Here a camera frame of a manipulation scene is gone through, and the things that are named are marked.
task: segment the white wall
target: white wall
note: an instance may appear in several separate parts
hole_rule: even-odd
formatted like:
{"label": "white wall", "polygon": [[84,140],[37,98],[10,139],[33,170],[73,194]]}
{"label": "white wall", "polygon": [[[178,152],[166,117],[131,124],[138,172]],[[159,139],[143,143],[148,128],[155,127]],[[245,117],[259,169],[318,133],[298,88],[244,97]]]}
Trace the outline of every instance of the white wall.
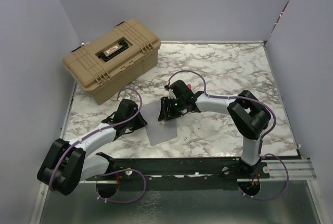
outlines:
{"label": "white wall", "polygon": [[333,0],[291,0],[267,53],[301,152],[333,221]]}
{"label": "white wall", "polygon": [[0,222],[28,223],[37,171],[59,137],[79,39],[59,0],[0,0]]}
{"label": "white wall", "polygon": [[89,42],[137,18],[162,40],[267,40],[287,0],[60,0]]}

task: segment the bolt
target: bolt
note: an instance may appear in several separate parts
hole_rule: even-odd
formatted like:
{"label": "bolt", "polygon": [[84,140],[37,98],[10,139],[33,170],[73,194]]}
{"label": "bolt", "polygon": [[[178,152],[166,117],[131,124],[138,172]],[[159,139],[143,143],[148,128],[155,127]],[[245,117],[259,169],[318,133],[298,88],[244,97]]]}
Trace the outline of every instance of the bolt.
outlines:
{"label": "bolt", "polygon": [[223,172],[223,174],[228,175],[229,174],[229,168],[227,168],[227,167],[222,168],[222,172]]}

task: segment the robotic arm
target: robotic arm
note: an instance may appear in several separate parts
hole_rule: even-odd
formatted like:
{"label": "robotic arm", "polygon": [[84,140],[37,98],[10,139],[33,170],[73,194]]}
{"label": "robotic arm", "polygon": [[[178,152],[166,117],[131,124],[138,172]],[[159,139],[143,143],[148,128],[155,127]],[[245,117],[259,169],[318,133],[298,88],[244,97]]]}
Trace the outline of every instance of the robotic arm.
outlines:
{"label": "robotic arm", "polygon": [[[260,162],[259,155],[261,135],[262,131],[267,128],[271,115],[264,106],[256,103],[257,99],[252,93],[243,91],[238,96],[250,98],[254,102],[240,98],[231,99],[234,96],[226,96],[227,99],[220,99],[209,97],[203,92],[193,93],[182,80],[178,80],[165,88],[169,91],[169,96],[161,99],[159,121],[178,118],[188,112],[211,111],[228,114],[244,137],[244,148],[241,161],[239,161],[241,164],[232,168],[236,172],[232,177],[248,178],[260,166],[260,169],[262,169],[263,163]],[[135,114],[136,116],[132,120],[124,122]],[[145,125],[147,125],[147,122],[138,113],[138,106],[135,102],[123,99],[117,111],[104,119],[94,130],[70,141],[55,140],[38,171],[38,180],[49,185],[50,189],[53,188],[63,195],[68,195],[80,181],[114,172],[119,167],[122,168],[123,166],[116,165],[114,159],[104,153],[97,153],[90,158],[87,157],[103,145],[116,140],[122,135],[133,133]],[[148,169],[144,172],[144,174],[146,173],[150,175],[152,171]]]}
{"label": "robotic arm", "polygon": [[[203,92],[194,94],[182,80],[165,88],[169,91],[169,96],[161,98],[159,121],[178,118],[188,112],[210,111],[230,115],[238,131],[243,135],[241,160],[249,166],[254,166],[260,161],[261,134],[271,119],[271,114],[264,106],[242,99],[211,98]],[[258,100],[246,90],[235,96]]]}
{"label": "robotic arm", "polygon": [[91,153],[107,143],[111,143],[122,135],[133,133],[147,125],[139,113],[135,118],[127,123],[114,128],[106,128],[115,123],[129,119],[138,111],[136,103],[129,99],[123,99],[116,112],[102,121],[94,130],[84,134],[79,138],[70,141],[57,139],[49,149],[37,178],[49,185],[52,173],[63,153],[73,143],[80,141],[66,156],[56,171],[52,186],[55,190],[64,195],[70,194],[80,181],[95,175],[101,175],[108,171],[111,166],[108,155],[97,153],[95,156],[86,159]]}

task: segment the plastic case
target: plastic case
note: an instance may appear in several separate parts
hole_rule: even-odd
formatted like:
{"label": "plastic case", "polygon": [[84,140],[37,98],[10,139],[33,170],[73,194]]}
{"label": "plastic case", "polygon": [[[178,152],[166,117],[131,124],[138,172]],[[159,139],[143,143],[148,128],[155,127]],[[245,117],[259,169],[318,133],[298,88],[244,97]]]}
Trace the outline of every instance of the plastic case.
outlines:
{"label": "plastic case", "polygon": [[160,39],[136,19],[81,46],[62,60],[82,89],[98,104],[157,64]]}

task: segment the white marble countertop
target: white marble countertop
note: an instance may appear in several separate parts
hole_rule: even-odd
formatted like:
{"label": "white marble countertop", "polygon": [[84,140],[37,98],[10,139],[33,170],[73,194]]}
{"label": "white marble countertop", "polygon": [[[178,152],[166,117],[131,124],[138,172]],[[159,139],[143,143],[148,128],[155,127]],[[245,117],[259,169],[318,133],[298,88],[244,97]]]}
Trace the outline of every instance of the white marble countertop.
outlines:
{"label": "white marble countertop", "polygon": [[[148,104],[167,96],[163,86],[174,72],[191,69],[202,74],[210,94],[238,94],[246,89],[271,106],[277,126],[264,138],[262,153],[297,155],[283,106],[278,95],[264,48],[261,44],[162,44],[156,67],[129,86],[139,91]],[[181,73],[175,80],[190,83],[202,91],[203,83],[192,73]],[[91,131],[117,110],[116,96],[102,105],[77,86],[65,140]],[[167,158],[240,156],[242,136],[230,116],[217,113],[187,114],[179,118],[177,138],[151,146],[144,128],[101,147],[114,158]]]}

